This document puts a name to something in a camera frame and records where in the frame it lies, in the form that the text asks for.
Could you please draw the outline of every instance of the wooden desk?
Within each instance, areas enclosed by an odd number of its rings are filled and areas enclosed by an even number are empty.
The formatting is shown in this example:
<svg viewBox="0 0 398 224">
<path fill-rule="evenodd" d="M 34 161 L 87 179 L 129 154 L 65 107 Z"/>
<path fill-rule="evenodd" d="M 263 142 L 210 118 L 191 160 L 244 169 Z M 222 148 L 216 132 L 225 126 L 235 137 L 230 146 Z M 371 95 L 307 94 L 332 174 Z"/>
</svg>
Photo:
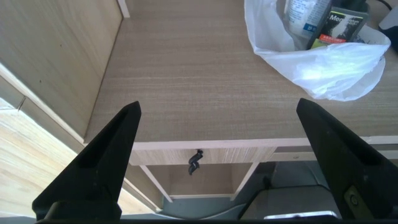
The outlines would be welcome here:
<svg viewBox="0 0 398 224">
<path fill-rule="evenodd" d="M 369 3 L 372 12 L 387 14 L 381 3 Z M 296 148 L 309 146 L 295 108 L 310 97 L 253 54 L 242 1 L 126 4 L 131 18 L 121 24 L 86 142 L 124 105 L 139 101 L 142 118 L 130 162 L 170 201 L 234 198 L 258 162 L 313 159 L 310 148 Z M 372 23 L 382 18 L 372 16 Z M 384 75 L 368 95 L 315 100 L 370 144 L 398 143 L 398 58 L 392 50 L 386 58 Z M 287 146 L 284 156 L 275 152 Z M 201 164 L 216 165 L 190 177 L 182 164 L 196 149 L 205 151 Z"/>
</svg>

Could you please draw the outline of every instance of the black hook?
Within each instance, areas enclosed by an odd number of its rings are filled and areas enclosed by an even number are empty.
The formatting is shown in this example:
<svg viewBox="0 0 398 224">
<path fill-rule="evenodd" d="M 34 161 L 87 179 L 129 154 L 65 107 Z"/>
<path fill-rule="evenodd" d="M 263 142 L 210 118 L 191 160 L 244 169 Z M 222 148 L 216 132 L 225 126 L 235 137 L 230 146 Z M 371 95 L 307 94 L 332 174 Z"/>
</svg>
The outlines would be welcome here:
<svg viewBox="0 0 398 224">
<path fill-rule="evenodd" d="M 188 168 L 188 173 L 189 175 L 192 175 L 193 171 L 199 168 L 199 159 L 203 157 L 203 151 L 198 149 L 198 152 L 189 159 L 188 164 L 190 164 L 190 167 Z"/>
</svg>

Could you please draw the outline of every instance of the wooden cabinet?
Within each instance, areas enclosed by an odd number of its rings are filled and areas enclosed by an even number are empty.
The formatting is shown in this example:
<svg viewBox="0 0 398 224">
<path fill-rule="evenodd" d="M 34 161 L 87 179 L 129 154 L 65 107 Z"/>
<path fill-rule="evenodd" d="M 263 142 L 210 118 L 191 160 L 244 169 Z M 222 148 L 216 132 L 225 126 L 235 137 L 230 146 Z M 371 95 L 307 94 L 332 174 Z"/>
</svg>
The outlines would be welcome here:
<svg viewBox="0 0 398 224">
<path fill-rule="evenodd" d="M 122 20 L 116 0 L 0 2 L 0 212 L 32 216 L 32 199 L 133 101 L 124 214 L 157 212 L 163 197 L 234 199 L 260 162 L 315 159 L 295 112 L 308 95 L 253 54 L 242 0 L 125 3 Z M 387 11 L 369 3 L 374 26 Z M 398 56 L 385 57 L 366 96 L 315 101 L 398 159 Z"/>
</svg>

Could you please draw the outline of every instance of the gray object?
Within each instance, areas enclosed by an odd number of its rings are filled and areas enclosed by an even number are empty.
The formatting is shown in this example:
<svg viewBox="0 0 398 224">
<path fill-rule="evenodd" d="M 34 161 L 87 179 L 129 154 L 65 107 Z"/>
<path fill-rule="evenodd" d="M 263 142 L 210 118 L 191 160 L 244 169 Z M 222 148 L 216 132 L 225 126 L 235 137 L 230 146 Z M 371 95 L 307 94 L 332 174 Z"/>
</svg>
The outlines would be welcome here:
<svg viewBox="0 0 398 224">
<path fill-rule="evenodd" d="M 333 212 L 341 217 L 332 194 L 318 185 L 263 190 L 241 219 L 263 220 L 274 215 L 309 212 Z"/>
</svg>

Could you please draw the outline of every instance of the desk surface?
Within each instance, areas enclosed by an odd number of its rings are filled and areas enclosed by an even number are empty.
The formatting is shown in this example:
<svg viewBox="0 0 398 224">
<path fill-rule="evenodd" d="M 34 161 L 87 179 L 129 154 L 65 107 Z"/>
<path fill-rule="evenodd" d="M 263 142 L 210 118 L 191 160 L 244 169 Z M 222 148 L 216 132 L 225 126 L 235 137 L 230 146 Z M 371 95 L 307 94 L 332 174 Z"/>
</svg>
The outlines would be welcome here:
<svg viewBox="0 0 398 224">
<path fill-rule="evenodd" d="M 87 142 L 137 100 L 136 142 L 305 137 L 295 108 L 301 97 L 311 97 L 254 55 L 242 1 L 127 4 L 132 15 L 121 24 Z M 388 13 L 379 2 L 369 4 Z M 378 23 L 382 16 L 373 18 Z M 392 50 L 386 58 L 380 83 L 366 96 L 316 102 L 360 136 L 398 140 L 398 58 Z"/>
</svg>

